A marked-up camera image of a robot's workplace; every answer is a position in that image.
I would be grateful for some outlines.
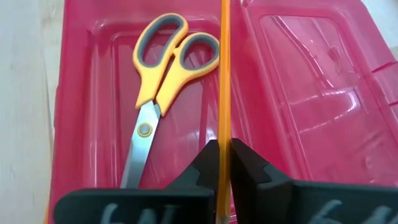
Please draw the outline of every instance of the scissor blade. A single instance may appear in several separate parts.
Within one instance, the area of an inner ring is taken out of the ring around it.
[[[132,133],[129,154],[126,159],[120,188],[138,188],[145,163],[147,162],[150,146],[154,140],[159,118],[159,106],[154,105],[153,101],[141,106],[136,127]],[[151,132],[147,136],[139,132],[142,124],[150,126]]]

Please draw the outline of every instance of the light wood grain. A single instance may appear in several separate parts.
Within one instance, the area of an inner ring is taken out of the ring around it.
[[[395,56],[396,60],[398,60],[398,46],[390,48],[392,54]]]
[[[43,56],[49,91],[50,120],[53,121],[55,93],[60,69],[60,46],[62,40],[63,0],[40,0],[40,30],[44,44]]]
[[[398,47],[398,0],[362,0],[390,48]]]
[[[0,7],[1,223],[42,223],[50,190],[51,133],[37,1]]]

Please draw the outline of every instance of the yellow pencil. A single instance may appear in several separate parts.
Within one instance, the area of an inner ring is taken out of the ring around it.
[[[220,182],[217,198],[217,224],[228,223],[231,212],[229,184],[229,149],[231,144],[230,5],[230,0],[221,0],[220,93],[218,101]]]

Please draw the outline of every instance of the scissor handle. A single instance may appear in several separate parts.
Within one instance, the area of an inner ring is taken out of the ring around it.
[[[185,54],[194,43],[203,43],[213,49],[213,58],[198,68],[188,68],[184,64]],[[172,104],[178,91],[190,80],[206,75],[218,66],[220,59],[220,44],[218,40],[210,34],[197,32],[189,35],[174,49],[175,59],[170,70],[156,96],[156,102],[159,105],[160,112],[164,116]]]
[[[166,24],[176,24],[178,28],[167,41],[156,64],[148,65],[143,59],[144,49],[150,38]],[[141,89],[139,90],[136,109],[155,98],[162,76],[173,54],[173,50],[187,32],[188,23],[181,15],[167,13],[154,19],[139,36],[132,54],[132,62],[141,76]]]

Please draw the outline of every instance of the scissors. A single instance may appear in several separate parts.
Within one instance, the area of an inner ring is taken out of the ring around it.
[[[166,24],[176,24],[178,28],[167,41],[157,63],[148,65],[143,59],[144,49],[150,38]],[[167,13],[154,19],[138,38],[132,61],[141,76],[141,88],[136,103],[136,109],[140,111],[131,138],[121,188],[138,188],[160,116],[165,116],[178,91],[190,80],[202,77],[218,66],[220,59],[218,40],[205,32],[190,34],[183,40],[187,33],[188,22],[179,14]],[[209,45],[213,50],[213,58],[201,67],[188,68],[184,65],[184,57],[194,43]],[[160,81],[172,55],[175,56],[174,61],[158,92]]]

